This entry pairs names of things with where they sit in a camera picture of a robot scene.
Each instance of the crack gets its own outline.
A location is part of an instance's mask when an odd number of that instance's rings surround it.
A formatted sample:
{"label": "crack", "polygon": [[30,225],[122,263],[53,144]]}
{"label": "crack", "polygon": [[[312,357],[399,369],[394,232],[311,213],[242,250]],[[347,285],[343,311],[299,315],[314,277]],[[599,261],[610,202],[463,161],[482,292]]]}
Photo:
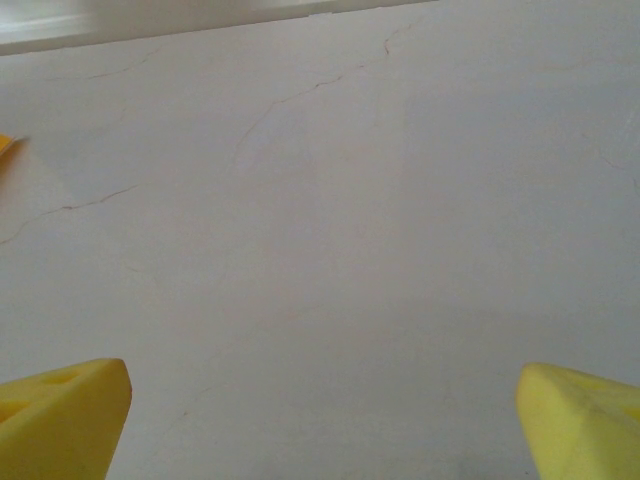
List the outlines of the crack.
{"label": "crack", "polygon": [[353,72],[356,72],[358,70],[361,70],[363,68],[367,68],[371,65],[374,65],[376,63],[379,63],[381,61],[384,61],[387,57],[389,57],[389,55],[391,54],[391,48],[389,46],[390,42],[397,37],[398,35],[402,35],[407,33],[408,31],[410,31],[411,29],[413,29],[414,27],[416,27],[418,24],[420,24],[421,22],[423,22],[425,19],[427,18],[427,15],[423,15],[422,17],[420,17],[418,20],[416,20],[415,22],[410,23],[409,25],[406,25],[404,27],[400,27],[397,30],[395,30],[393,33],[391,33],[391,35],[389,35],[385,41],[383,42],[382,46],[384,49],[384,55],[381,58],[377,58],[374,60],[371,60],[370,62],[365,62],[365,63],[361,63],[360,65],[356,65],[355,67],[349,68],[347,71],[341,73],[340,75],[338,75],[337,77],[331,79],[331,80],[326,80],[323,82],[318,82],[316,83],[313,87],[308,88],[307,90],[303,90],[302,92],[298,92],[295,95],[291,95],[290,97],[284,98],[282,100],[276,100],[275,102],[271,103],[271,105],[269,105],[269,108],[267,108],[265,110],[265,112],[260,115],[260,117],[253,122],[253,124],[251,125],[251,127],[249,127],[249,129],[244,133],[244,135],[242,135],[242,137],[240,138],[240,140],[238,141],[238,143],[235,146],[234,149],[234,154],[233,154],[233,164],[236,164],[238,161],[238,156],[240,154],[240,150],[242,149],[243,145],[246,143],[247,139],[251,136],[251,134],[253,133],[253,131],[257,128],[257,126],[265,119],[269,116],[269,114],[272,112],[272,110],[278,106],[278,105],[282,105],[284,103],[290,102],[292,100],[295,100],[296,98],[299,97],[303,97],[305,95],[308,95],[314,91],[316,91],[317,89],[319,89],[320,87],[324,87],[327,85],[332,85],[334,83],[339,82],[340,80],[342,80],[343,78],[345,78],[347,75],[351,75]]}
{"label": "crack", "polygon": [[606,155],[604,155],[602,153],[602,148],[600,148],[600,145],[598,145],[597,143],[592,142],[591,138],[586,133],[581,133],[580,136],[582,138],[584,138],[585,140],[587,140],[593,146],[593,148],[596,150],[596,153],[598,154],[598,158],[600,160],[602,160],[604,163],[606,163],[607,165],[609,165],[611,168],[613,168],[615,170],[622,170],[622,171],[626,170],[625,167],[621,167],[620,165],[616,165],[611,160],[609,160],[606,157]]}
{"label": "crack", "polygon": [[160,50],[162,50],[164,47],[166,47],[168,45],[169,42],[164,43],[162,45],[160,45],[159,47],[157,47],[156,49],[154,49],[153,51],[147,53],[141,60],[139,60],[138,62],[134,63],[133,65],[129,65],[127,67],[121,68],[120,70],[116,70],[114,72],[106,72],[106,73],[99,73],[97,75],[90,75],[88,77],[50,77],[50,78],[45,78],[44,80],[47,82],[57,82],[60,80],[93,80],[96,78],[104,78],[104,77],[110,77],[111,75],[117,75],[118,73],[124,73],[127,72],[133,68],[137,68],[141,65],[144,65],[145,63],[147,63],[151,57],[153,57],[156,53],[158,53]]}
{"label": "crack", "polygon": [[107,195],[106,197],[103,197],[103,198],[101,198],[99,200],[94,200],[93,202],[89,202],[89,203],[83,203],[82,205],[65,205],[63,207],[56,208],[55,210],[49,210],[48,212],[43,212],[40,215],[38,215],[37,217],[23,222],[22,225],[20,225],[18,230],[16,230],[16,232],[13,235],[11,235],[10,237],[5,238],[4,240],[0,241],[0,246],[5,245],[5,244],[11,242],[12,240],[16,239],[22,233],[22,231],[27,227],[27,225],[35,222],[36,220],[41,219],[42,217],[46,217],[47,215],[52,215],[54,213],[58,213],[58,212],[61,212],[61,211],[64,211],[64,210],[78,210],[79,208],[90,207],[92,205],[98,205],[98,204],[101,204],[101,203],[104,203],[104,202],[108,201],[109,199],[115,197],[116,195],[121,195],[121,194],[126,193],[126,192],[128,192],[130,190],[133,190],[134,188],[137,188],[139,186],[140,185],[133,185],[133,186],[131,186],[129,188],[125,188],[124,190],[120,190],[118,192],[111,193],[111,194]]}
{"label": "crack", "polygon": [[407,33],[409,30],[413,29],[414,27],[422,23],[426,18],[427,18],[427,15],[423,15],[415,22],[412,22],[409,25],[405,25],[404,27],[400,27],[397,30],[395,30],[391,35],[389,35],[389,37],[387,37],[387,39],[384,41],[385,57],[391,54],[391,47],[389,46],[389,44],[394,38],[396,38],[398,35]]}

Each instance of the white surface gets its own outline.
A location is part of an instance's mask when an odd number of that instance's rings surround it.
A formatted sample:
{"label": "white surface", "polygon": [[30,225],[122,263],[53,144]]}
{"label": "white surface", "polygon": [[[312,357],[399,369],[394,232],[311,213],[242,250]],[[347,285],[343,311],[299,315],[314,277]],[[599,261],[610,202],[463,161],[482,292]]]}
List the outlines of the white surface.
{"label": "white surface", "polygon": [[640,384],[639,8],[0,59],[0,378],[125,358],[112,479],[535,478],[524,362]]}

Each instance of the white wall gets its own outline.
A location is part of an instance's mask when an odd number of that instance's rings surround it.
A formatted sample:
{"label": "white wall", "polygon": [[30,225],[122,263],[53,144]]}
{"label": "white wall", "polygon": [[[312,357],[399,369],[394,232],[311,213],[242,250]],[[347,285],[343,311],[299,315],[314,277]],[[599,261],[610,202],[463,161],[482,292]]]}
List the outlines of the white wall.
{"label": "white wall", "polygon": [[0,55],[424,0],[0,0]]}

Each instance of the yellow object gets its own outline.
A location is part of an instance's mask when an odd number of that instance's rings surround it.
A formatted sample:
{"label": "yellow object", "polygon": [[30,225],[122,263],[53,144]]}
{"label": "yellow object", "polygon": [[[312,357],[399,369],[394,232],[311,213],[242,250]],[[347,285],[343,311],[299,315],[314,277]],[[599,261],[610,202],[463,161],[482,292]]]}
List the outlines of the yellow object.
{"label": "yellow object", "polygon": [[103,480],[130,403],[115,359],[0,385],[0,480]]}
{"label": "yellow object", "polygon": [[12,142],[13,138],[7,137],[6,135],[0,133],[0,155],[9,145],[11,145]]}
{"label": "yellow object", "polygon": [[541,480],[640,479],[640,388],[531,364],[517,406]]}

